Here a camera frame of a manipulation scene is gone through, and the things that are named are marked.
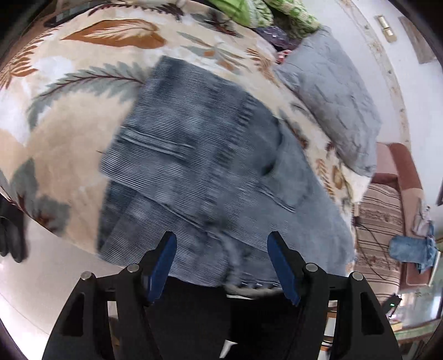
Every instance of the sofa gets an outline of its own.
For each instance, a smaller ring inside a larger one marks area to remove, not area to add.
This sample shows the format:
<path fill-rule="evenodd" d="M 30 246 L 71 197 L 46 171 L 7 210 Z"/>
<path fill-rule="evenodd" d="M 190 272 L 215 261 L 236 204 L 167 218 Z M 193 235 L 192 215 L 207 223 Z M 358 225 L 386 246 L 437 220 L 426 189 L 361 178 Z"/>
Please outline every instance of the sofa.
<path fill-rule="evenodd" d="M 389 256 L 395 235 L 418 238 L 412 223 L 423 188 L 409 150 L 402 144 L 377 144 L 377 170 L 358 206 L 356 215 L 357 258 L 355 271 L 364 274 L 380 302 L 393 293 L 431 280 L 433 268 L 419 274 L 413 263 L 400 263 Z"/>

